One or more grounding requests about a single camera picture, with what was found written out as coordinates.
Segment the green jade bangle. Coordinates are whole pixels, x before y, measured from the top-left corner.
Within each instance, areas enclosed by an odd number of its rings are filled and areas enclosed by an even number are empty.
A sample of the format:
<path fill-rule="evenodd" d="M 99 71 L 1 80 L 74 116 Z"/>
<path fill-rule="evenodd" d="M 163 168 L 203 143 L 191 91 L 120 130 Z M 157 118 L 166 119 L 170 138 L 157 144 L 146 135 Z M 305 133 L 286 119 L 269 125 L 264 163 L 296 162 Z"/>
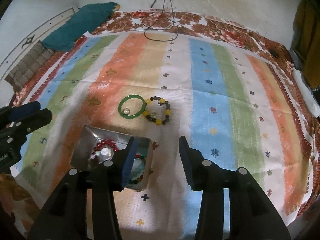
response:
<path fill-rule="evenodd" d="M 146 101 L 136 94 L 131 94 L 121 99 L 118 113 L 122 118 L 134 119 L 140 116 L 146 108 Z"/>

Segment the striped grey pillow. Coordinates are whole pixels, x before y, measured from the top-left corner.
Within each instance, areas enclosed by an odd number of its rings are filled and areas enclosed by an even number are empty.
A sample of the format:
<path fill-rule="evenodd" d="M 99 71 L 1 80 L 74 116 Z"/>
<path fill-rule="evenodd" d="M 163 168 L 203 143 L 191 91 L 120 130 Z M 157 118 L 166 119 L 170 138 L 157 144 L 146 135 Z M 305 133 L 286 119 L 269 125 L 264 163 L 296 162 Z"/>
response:
<path fill-rule="evenodd" d="M 41 67 L 54 55 L 55 50 L 47 49 L 38 41 L 5 77 L 14 92 L 20 91 L 34 77 Z"/>

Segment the silver metal tin box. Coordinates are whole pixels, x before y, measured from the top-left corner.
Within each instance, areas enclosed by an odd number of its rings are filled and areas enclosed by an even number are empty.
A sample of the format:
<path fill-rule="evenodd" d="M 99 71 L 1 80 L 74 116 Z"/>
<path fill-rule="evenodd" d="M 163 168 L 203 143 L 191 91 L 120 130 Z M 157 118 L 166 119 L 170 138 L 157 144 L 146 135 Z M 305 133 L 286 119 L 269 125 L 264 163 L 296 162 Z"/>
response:
<path fill-rule="evenodd" d="M 98 164 L 126 148 L 130 135 L 84 126 L 71 158 L 71 167 L 80 171 L 91 170 Z M 137 150 L 127 188 L 142 191 L 146 188 L 152 163 L 152 143 L 144 137 L 135 137 Z"/>

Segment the teal blanket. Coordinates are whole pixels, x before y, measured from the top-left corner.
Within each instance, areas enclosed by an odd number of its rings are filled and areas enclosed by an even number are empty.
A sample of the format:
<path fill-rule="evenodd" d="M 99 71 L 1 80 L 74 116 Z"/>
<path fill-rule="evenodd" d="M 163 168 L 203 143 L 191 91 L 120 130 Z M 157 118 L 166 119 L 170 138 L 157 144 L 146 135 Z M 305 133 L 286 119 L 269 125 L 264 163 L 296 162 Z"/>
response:
<path fill-rule="evenodd" d="M 42 45 L 54 51 L 68 52 L 85 32 L 95 31 L 119 9 L 120 5 L 114 2 L 87 4 L 72 15 L 64 25 L 48 35 L 42 41 Z"/>

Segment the mustard yellow hanging cloth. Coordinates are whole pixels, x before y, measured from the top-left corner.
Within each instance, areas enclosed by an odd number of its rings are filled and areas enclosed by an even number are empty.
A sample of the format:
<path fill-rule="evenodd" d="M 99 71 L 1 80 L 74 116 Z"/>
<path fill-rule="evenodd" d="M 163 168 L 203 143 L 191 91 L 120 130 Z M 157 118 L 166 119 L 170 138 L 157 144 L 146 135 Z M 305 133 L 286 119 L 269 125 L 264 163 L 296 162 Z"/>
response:
<path fill-rule="evenodd" d="M 319 87 L 319 14 L 307 0 L 301 0 L 295 20 L 297 43 L 294 50 L 302 58 L 303 74 L 312 89 Z"/>

